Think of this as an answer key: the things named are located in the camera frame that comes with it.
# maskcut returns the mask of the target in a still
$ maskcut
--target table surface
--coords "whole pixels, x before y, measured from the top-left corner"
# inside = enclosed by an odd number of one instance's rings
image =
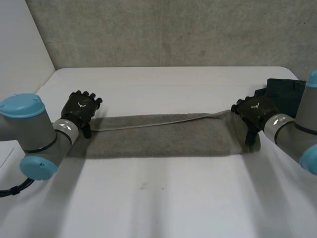
[[[52,121],[69,94],[94,92],[97,117],[215,113],[252,96],[282,67],[68,68],[39,90]],[[65,158],[49,181],[1,198],[10,238],[315,238],[317,178],[261,133],[250,155],[210,158]],[[17,143],[0,188],[20,184]]]

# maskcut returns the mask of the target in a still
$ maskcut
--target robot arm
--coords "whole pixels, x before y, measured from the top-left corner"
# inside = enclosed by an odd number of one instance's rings
[[[22,173],[32,180],[50,179],[83,130],[91,137],[89,121],[101,98],[77,91],[69,96],[61,118],[51,123],[45,106],[35,94],[19,94],[0,103],[0,141],[17,140],[25,153]]]
[[[263,130],[293,160],[317,175],[317,71],[310,75],[295,119],[281,114],[266,97],[247,97],[231,110],[241,116],[250,132]]]

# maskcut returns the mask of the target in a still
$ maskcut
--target concrete wall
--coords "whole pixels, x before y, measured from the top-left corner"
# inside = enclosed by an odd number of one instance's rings
[[[314,0],[26,0],[57,69],[317,67]]]
[[[36,92],[55,71],[24,0],[0,0],[0,101]]]

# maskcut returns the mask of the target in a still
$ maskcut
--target gray wall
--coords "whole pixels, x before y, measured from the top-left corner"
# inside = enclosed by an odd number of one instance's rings
[[[317,68],[316,0],[26,0],[56,69]]]

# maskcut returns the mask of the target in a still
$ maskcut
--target light blue joint cap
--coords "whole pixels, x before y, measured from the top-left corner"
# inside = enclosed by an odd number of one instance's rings
[[[0,103],[0,113],[8,118],[31,118],[44,110],[41,98],[33,93],[14,95]]]
[[[309,75],[309,81],[306,83],[308,87],[317,88],[317,70],[314,70]]]
[[[20,163],[22,173],[33,180],[48,180],[57,171],[57,166],[40,156],[25,156]]]
[[[317,144],[308,148],[299,160],[299,164],[314,175],[317,175]]]

